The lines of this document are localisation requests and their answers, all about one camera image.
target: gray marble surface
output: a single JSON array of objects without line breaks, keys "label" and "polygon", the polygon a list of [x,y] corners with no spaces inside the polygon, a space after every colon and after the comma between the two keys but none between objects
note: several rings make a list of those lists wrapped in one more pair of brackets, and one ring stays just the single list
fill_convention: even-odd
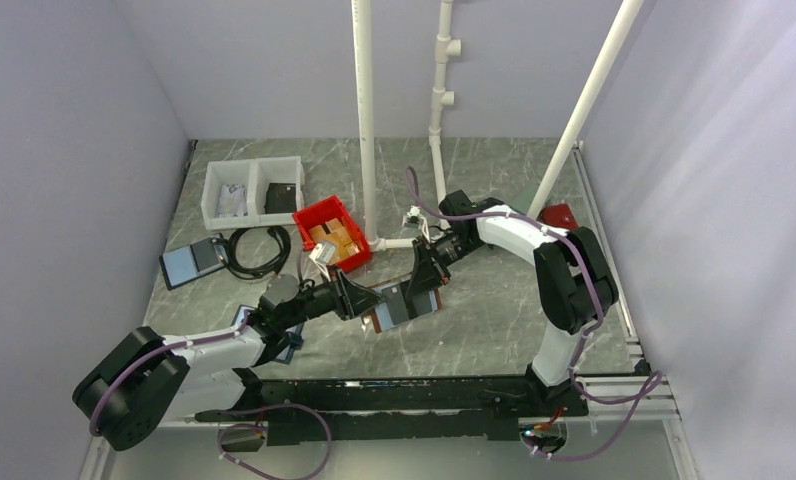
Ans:
[{"label": "gray marble surface", "polygon": [[[442,157],[448,190],[463,189],[470,198],[514,199],[541,178],[556,139],[444,139]],[[304,201],[337,195],[363,225],[360,150],[357,139],[212,140],[198,143],[171,223],[166,250],[209,235],[200,208],[209,161],[300,155],[304,166]],[[412,238],[401,226],[410,206],[403,171],[413,165],[425,200],[435,204],[433,168],[426,138],[381,139],[377,164],[378,232],[385,238]],[[552,191],[551,202],[567,202],[581,225],[589,225],[587,205],[569,162]],[[284,272],[294,274],[301,240],[294,227],[293,256]],[[262,263],[277,246],[262,229],[243,236],[238,256],[243,264]],[[317,278],[306,262],[305,275]],[[350,274],[371,285],[408,273],[411,250],[374,254],[370,263]],[[261,378],[400,377],[522,373],[536,354],[547,319],[542,312],[536,274],[523,260],[501,249],[481,249],[453,265],[452,282],[441,289],[444,308],[399,328],[376,334],[359,320],[343,322],[326,315],[304,326],[304,348],[290,365],[270,362]],[[265,281],[243,282],[225,271],[173,291],[157,279],[145,323],[161,334],[192,334],[230,325],[240,304],[256,305]],[[582,371],[631,371],[625,332],[613,308],[582,358]]]}]

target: purple cable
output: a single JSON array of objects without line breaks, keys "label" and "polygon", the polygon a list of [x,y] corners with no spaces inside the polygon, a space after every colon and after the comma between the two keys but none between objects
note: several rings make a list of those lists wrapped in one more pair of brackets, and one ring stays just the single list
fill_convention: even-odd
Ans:
[{"label": "purple cable", "polygon": [[581,274],[584,278],[584,284],[586,285],[586,289],[589,292],[589,297],[592,300],[593,307],[595,308],[596,312],[596,323],[595,325],[588,327],[584,330],[583,335],[581,335],[581,339],[578,342],[577,347],[575,348],[575,353],[572,355],[572,360],[569,362],[569,378],[572,381],[572,385],[575,389],[583,395],[585,398],[588,398],[596,403],[604,404],[604,405],[617,405],[621,403],[627,403],[633,401],[634,403],[631,405],[630,411],[628,411],[627,416],[625,419],[622,420],[622,423],[619,425],[619,428],[616,430],[616,433],[613,434],[612,437],[602,445],[600,448],[595,450],[592,453],[585,454],[585,455],[577,455],[571,457],[559,457],[559,456],[552,456],[549,458],[559,459],[563,461],[575,461],[575,460],[588,460],[590,458],[596,457],[603,453],[605,450],[610,448],[611,445],[619,438],[619,435],[625,430],[628,426],[628,423],[631,420],[631,417],[636,410],[639,401],[642,400],[646,395],[651,393],[660,382],[663,380],[663,373],[658,371],[652,372],[651,375],[646,378],[645,382],[642,384],[642,388],[638,393],[635,395],[631,395],[630,397],[622,397],[616,398],[612,400],[606,400],[600,397],[596,397],[590,393],[588,393],[577,381],[575,378],[575,366],[577,365],[578,359],[580,358],[581,354],[583,353],[584,346],[586,345],[586,339],[589,337],[592,332],[599,329],[604,324],[604,311],[601,309],[601,302],[598,300],[598,293],[595,291],[595,285],[593,284],[592,278],[589,275],[589,271],[586,268],[586,262],[584,261],[581,253],[578,251],[577,247],[566,238],[565,235],[561,235],[554,230],[545,228],[545,226],[533,218],[530,218],[526,215],[522,215],[520,213],[512,212],[509,215],[505,212],[481,212],[481,213],[473,213],[471,215],[444,215],[441,212],[437,211],[436,209],[430,208],[419,196],[419,179],[416,175],[416,170],[412,166],[407,166],[404,170],[404,181],[407,184],[407,190],[410,191],[410,195],[413,197],[413,200],[416,202],[416,205],[424,209],[430,215],[440,219],[446,220],[451,222],[460,222],[460,221],[467,221],[467,220],[476,220],[478,218],[489,218],[489,217],[510,217],[515,218],[517,220],[521,220],[529,225],[536,227],[537,229],[543,231],[546,235],[558,240],[560,243],[565,245],[571,252],[572,255],[575,257],[575,261],[578,264],[578,267],[581,269]]},{"label": "purple cable", "polygon": [[139,367],[145,364],[145,362],[165,352],[175,350],[178,348],[183,348],[189,345],[189,342],[192,342],[192,345],[204,345],[206,343],[212,343],[219,340],[226,340],[228,338],[233,338],[237,335],[237,333],[241,333],[246,326],[247,324],[243,322],[235,330],[231,330],[229,332],[213,335],[211,337],[199,338],[195,340],[187,339],[169,345],[163,345],[139,357],[135,362],[131,363],[129,367],[125,368],[124,371],[121,372],[121,375],[116,377],[115,381],[112,382],[112,385],[110,385],[109,388],[106,389],[104,394],[101,395],[101,399],[98,400],[98,404],[95,405],[95,409],[92,411],[92,415],[89,417],[89,433],[91,433],[92,436],[94,437],[101,436],[101,432],[98,431],[98,420],[100,419],[101,412],[103,412],[104,405],[107,404],[107,402],[109,401],[110,397],[112,397],[112,394],[115,392],[115,390],[118,389],[118,387],[120,387],[125,380],[127,380],[127,377],[129,377],[131,374],[133,374],[133,372],[138,370]]},{"label": "purple cable", "polygon": [[269,411],[269,410],[277,410],[277,409],[281,409],[281,408],[296,408],[298,410],[303,410],[303,411],[309,413],[310,415],[316,417],[316,420],[318,420],[319,423],[321,423],[322,428],[324,428],[324,433],[327,436],[327,449],[324,452],[324,458],[321,460],[321,463],[319,464],[318,467],[316,467],[315,470],[313,470],[312,472],[310,472],[307,475],[304,475],[303,477],[299,477],[299,478],[295,478],[295,479],[285,479],[285,478],[280,478],[280,477],[275,477],[273,475],[269,475],[268,473],[265,473],[262,470],[259,470],[259,469],[255,468],[255,467],[253,467],[251,464],[249,464],[247,462],[243,462],[242,460],[239,460],[238,458],[234,457],[233,455],[225,452],[224,448],[221,445],[221,441],[224,440],[224,436],[227,435],[228,432],[231,432],[233,430],[244,430],[244,429],[257,430],[257,431],[264,430],[262,427],[258,427],[256,425],[251,425],[251,424],[248,424],[248,423],[237,423],[237,424],[231,425],[231,426],[225,428],[224,430],[222,430],[221,432],[219,432],[218,441],[217,441],[218,451],[219,451],[219,453],[221,453],[221,457],[223,457],[225,460],[227,460],[229,462],[233,462],[236,465],[239,465],[240,467],[244,468],[245,470],[248,470],[251,473],[255,473],[255,474],[257,474],[257,475],[259,475],[259,476],[261,476],[263,478],[266,478],[268,480],[310,480],[311,478],[313,478],[316,475],[318,475],[319,473],[321,473],[322,470],[324,470],[324,466],[327,465],[327,460],[330,458],[330,447],[331,447],[331,443],[333,442],[333,437],[330,434],[330,428],[327,426],[327,422],[324,420],[324,417],[319,415],[319,413],[317,411],[313,410],[310,407],[305,407],[304,405],[299,405],[297,403],[280,403],[280,404],[277,404],[277,405],[268,405],[268,406],[265,406],[265,407],[254,408],[252,410],[233,410],[233,411],[219,410],[219,413],[225,413],[227,415],[254,415],[254,414],[257,414],[257,413],[266,412],[266,411]]}]

